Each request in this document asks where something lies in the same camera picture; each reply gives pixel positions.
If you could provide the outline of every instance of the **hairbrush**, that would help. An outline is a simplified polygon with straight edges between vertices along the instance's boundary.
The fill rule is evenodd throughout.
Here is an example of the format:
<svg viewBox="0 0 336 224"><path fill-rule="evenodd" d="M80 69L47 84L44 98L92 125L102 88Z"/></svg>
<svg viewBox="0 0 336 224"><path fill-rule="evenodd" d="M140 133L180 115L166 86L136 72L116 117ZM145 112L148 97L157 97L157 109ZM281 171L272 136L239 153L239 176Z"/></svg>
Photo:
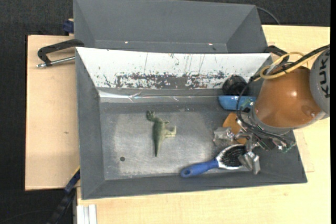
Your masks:
<svg viewBox="0 0 336 224"><path fill-rule="evenodd" d="M181 171L181 176L188 178L200 175L210 169L219 168L227 170L235 170L241 168L243 165L238 157L246 153L245 146L241 144L231 145L223 149L217 157L208 162L197 163Z"/></svg>

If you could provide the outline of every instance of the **toy dinosaur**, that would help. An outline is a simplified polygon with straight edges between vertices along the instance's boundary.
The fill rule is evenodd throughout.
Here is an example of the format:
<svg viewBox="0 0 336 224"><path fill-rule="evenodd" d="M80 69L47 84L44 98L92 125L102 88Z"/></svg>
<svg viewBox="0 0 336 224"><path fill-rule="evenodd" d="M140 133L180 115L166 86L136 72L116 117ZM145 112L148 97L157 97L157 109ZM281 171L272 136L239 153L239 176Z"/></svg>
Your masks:
<svg viewBox="0 0 336 224"><path fill-rule="evenodd" d="M167 129L166 126L169 124L169 121L164 121L161 118L156 117L154 111L148 110L146 117L149 121L154 122L153 139L155 146L155 157L157 157L163 140L166 137L174 137L176 135L176 126L174 126L171 130Z"/></svg>

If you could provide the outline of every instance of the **yellow cable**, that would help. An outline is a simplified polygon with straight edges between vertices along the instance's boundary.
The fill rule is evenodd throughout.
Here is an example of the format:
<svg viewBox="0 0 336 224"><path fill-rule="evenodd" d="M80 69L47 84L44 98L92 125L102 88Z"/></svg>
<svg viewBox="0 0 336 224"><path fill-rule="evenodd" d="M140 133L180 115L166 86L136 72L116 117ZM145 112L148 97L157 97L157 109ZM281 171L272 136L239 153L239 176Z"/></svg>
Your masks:
<svg viewBox="0 0 336 224"><path fill-rule="evenodd" d="M305 56L303 53L301 52L298 52L298 51L293 51L293 52L289 52L287 54L284 54L282 56L280 56L272 65L280 62L283 60L283 58L287 57L287 56L290 56L290 55L293 55L293 54L299 54L301 55L302 57ZM260 77L262 77L263 79L275 79L275 78L279 78L283 75L285 75L286 73L289 73L289 72L292 72L293 70L299 68L300 66L302 66L304 63L307 63L307 67L308 67L308 61L310 61L312 58L314 58L316 55L312 55L311 57L307 58L306 60L302 61L302 62L299 62L297 65L291 67L291 68L288 68L286 69L286 71L281 71L277 74L274 74L274 75L265 75L264 72L266 69L270 68L271 66L265 66L264 68L262 68L262 70L260 71Z"/></svg>

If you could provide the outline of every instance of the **orange object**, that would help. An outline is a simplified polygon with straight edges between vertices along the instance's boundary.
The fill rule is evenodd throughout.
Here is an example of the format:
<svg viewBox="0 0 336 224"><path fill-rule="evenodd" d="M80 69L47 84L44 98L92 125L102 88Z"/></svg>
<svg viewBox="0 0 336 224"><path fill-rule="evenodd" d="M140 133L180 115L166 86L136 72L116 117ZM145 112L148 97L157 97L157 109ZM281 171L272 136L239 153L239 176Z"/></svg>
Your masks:
<svg viewBox="0 0 336 224"><path fill-rule="evenodd" d="M295 128L309 123L321 112L309 87L305 67L263 82L255 103L257 117L266 125Z"/></svg>
<svg viewBox="0 0 336 224"><path fill-rule="evenodd" d="M231 112L227 118L225 119L224 123L223 123L223 127L231 127L231 131L234 134L237 134L241 127L240 125L237 123L237 114L235 112ZM246 143L246 138L239 138L237 139L237 142L239 144L243 144L245 145Z"/></svg>

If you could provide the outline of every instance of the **wooden table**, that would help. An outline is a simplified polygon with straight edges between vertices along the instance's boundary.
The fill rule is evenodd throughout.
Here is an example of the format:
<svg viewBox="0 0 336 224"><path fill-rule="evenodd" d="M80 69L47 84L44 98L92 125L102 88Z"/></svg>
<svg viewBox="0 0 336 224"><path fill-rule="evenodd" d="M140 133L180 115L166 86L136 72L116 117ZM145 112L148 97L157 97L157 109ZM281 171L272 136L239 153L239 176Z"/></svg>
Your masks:
<svg viewBox="0 0 336 224"><path fill-rule="evenodd" d="M330 28L263 26L268 44L310 52L330 43ZM73 37L29 36L26 190L63 188L79 166L75 65L38 69L40 47ZM69 57L73 49L51 55ZM330 223L330 119L295 135L308 183L82 200L103 223Z"/></svg>

